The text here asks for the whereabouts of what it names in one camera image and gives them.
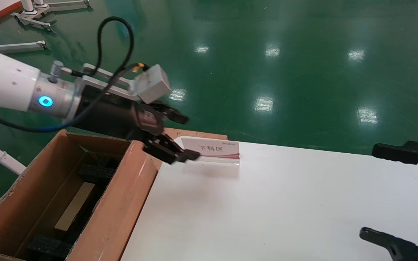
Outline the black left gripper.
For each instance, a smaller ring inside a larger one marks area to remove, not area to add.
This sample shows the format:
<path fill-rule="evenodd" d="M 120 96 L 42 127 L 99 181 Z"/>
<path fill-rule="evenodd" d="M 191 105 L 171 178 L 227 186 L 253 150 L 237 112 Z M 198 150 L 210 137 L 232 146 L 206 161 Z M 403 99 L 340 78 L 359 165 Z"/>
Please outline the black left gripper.
<path fill-rule="evenodd" d="M 201 153 L 179 146 L 164 132 L 164 117 L 178 124 L 189 118 L 163 102 L 150 105 L 115 94 L 105 94 L 72 126 L 124 140 L 143 141 L 143 151 L 169 165 L 196 161 Z"/>

